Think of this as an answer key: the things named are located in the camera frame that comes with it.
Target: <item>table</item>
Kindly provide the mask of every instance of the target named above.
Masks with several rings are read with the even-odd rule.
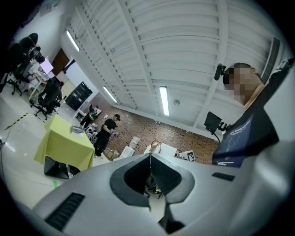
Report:
[[[37,88],[40,86],[40,84],[44,83],[46,84],[47,83],[47,80],[44,80],[42,78],[42,76],[35,76],[35,78],[37,80],[39,80],[38,84],[36,85],[36,87],[34,88],[33,92],[31,93],[31,95],[29,96],[29,100],[31,99],[31,97],[33,96],[33,94],[36,92]]]
[[[92,167],[94,147],[85,133],[71,133],[69,122],[59,115],[54,115],[45,125],[47,130],[43,137],[34,160],[45,164],[45,157],[48,156],[54,161],[66,163],[78,168],[80,171]]]

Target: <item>black cap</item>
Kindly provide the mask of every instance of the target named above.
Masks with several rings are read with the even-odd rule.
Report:
[[[120,115],[116,114],[116,115],[114,115],[114,116],[117,117],[117,120],[118,120],[118,121],[121,121],[121,119],[120,119],[120,118],[121,118]]]

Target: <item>brick wall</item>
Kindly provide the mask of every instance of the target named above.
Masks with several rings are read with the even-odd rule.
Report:
[[[119,114],[121,121],[117,121],[116,131],[118,138],[111,140],[108,147],[116,149],[120,153],[125,146],[128,146],[134,136],[139,137],[141,141],[135,148],[135,154],[141,154],[146,147],[154,140],[163,142],[181,151],[193,150],[197,156],[197,161],[204,164],[212,163],[212,153],[218,146],[218,143],[210,138],[186,133],[185,130],[167,125],[156,124],[154,120],[142,117],[115,107],[112,107],[100,94],[97,94],[90,102],[93,106],[98,105],[102,110],[95,123],[101,127],[106,114],[108,118]]]

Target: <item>white ceiling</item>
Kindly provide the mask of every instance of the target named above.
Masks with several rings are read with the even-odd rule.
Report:
[[[274,25],[245,0],[85,0],[66,27],[90,79],[118,101],[112,105],[213,138],[208,111],[228,124],[243,113],[213,79],[218,63],[245,62],[262,73],[273,36],[282,38]],[[168,117],[160,86],[168,88]]]

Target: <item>black t-shirt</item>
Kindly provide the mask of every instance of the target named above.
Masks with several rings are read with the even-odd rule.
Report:
[[[264,105],[282,81],[282,78],[270,79],[252,105],[225,133],[212,156],[213,165],[240,167],[246,157],[257,155],[278,141],[276,130],[264,110]]]
[[[112,119],[107,119],[107,120],[105,121],[104,125],[106,125],[107,128],[108,128],[109,130],[111,130],[111,129],[115,130],[115,127],[116,127],[116,123],[115,123]],[[109,137],[109,136],[111,136],[110,133],[106,132],[106,131],[103,129],[103,125],[102,125],[102,127],[101,127],[101,133],[102,133],[105,137]]]

